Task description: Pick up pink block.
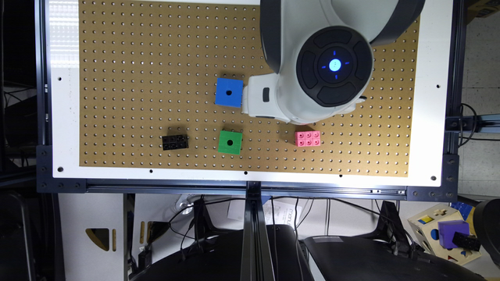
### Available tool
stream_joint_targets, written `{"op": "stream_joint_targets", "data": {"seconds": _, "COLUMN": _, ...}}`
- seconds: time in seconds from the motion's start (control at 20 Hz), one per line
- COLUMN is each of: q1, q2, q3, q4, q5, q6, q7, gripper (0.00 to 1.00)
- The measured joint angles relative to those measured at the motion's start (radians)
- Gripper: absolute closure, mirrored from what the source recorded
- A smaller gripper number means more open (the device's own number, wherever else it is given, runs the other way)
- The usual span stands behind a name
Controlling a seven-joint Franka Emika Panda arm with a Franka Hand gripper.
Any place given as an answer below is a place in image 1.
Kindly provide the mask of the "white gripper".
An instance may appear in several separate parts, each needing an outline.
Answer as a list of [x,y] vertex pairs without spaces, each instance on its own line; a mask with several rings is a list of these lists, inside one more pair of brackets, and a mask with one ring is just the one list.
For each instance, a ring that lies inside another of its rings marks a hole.
[[251,76],[243,89],[242,112],[251,117],[288,119],[276,73]]

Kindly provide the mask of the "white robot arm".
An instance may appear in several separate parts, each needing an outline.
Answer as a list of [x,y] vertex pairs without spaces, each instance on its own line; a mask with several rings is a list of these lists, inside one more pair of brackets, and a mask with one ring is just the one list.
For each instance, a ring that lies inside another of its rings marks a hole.
[[423,0],[262,0],[259,31],[272,71],[248,79],[243,113],[304,125],[354,111],[373,73],[373,47],[396,41],[423,6]]

